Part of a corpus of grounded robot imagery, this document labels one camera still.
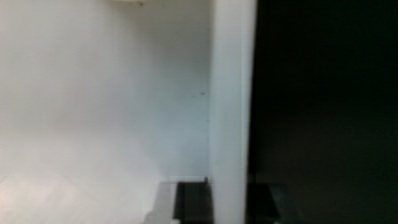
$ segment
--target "dark doorway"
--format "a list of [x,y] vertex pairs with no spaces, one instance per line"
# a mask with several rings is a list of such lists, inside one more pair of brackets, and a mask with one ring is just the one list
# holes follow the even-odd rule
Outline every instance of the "dark doorway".
[[258,1],[249,223],[398,223],[397,46],[397,1]]

